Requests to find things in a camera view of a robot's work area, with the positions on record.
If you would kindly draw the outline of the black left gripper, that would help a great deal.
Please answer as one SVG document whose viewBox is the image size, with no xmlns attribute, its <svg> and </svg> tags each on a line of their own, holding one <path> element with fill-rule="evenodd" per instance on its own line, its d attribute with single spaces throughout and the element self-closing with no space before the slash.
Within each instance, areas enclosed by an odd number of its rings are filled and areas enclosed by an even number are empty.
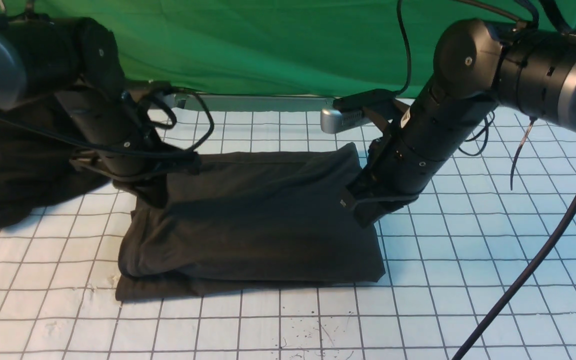
<svg viewBox="0 0 576 360">
<path fill-rule="evenodd" d="M 78 171 L 89 170 L 110 178 L 117 189 L 154 208 L 164 208 L 169 202 L 168 174 L 198 174 L 201 168 L 197 152 L 151 158 L 78 149 L 71 155 L 70 163 Z"/>
</svg>

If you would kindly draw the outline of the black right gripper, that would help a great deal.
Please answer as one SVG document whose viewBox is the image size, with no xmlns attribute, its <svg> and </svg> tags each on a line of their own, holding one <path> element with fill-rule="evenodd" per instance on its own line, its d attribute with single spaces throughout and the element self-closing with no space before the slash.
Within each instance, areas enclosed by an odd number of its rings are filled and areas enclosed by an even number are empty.
<svg viewBox="0 0 576 360">
<path fill-rule="evenodd" d="M 362 170 L 339 193 L 339 205 L 350 212 L 362 228 L 416 201 L 418 193 L 391 189 Z"/>
</svg>

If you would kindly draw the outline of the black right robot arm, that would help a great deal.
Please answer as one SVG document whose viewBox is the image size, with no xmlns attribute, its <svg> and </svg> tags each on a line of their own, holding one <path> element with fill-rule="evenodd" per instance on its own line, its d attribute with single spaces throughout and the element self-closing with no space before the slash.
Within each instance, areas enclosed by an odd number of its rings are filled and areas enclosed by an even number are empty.
<svg viewBox="0 0 576 360">
<path fill-rule="evenodd" d="M 460 20 L 439 38 L 433 73 L 409 107 L 388 89 L 338 98 L 333 106 L 382 133 L 340 195 L 358 223 L 370 226 L 416 201 L 499 106 L 576 133 L 576 29 L 561 34 Z"/>
</svg>

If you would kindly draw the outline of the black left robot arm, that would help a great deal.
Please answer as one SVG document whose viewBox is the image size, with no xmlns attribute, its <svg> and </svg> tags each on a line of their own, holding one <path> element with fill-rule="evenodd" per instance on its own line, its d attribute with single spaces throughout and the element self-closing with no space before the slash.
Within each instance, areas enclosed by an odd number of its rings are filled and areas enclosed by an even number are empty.
<svg viewBox="0 0 576 360">
<path fill-rule="evenodd" d="M 201 158 L 164 143 L 151 106 L 176 116 L 165 96 L 181 93 L 166 81 L 126 80 L 114 34 L 89 17 L 0 14 L 0 120 L 76 146 L 70 163 L 113 181 L 151 207 L 169 198 L 167 175 L 198 174 Z M 4 112 L 54 97 L 83 140 L 12 120 Z"/>
</svg>

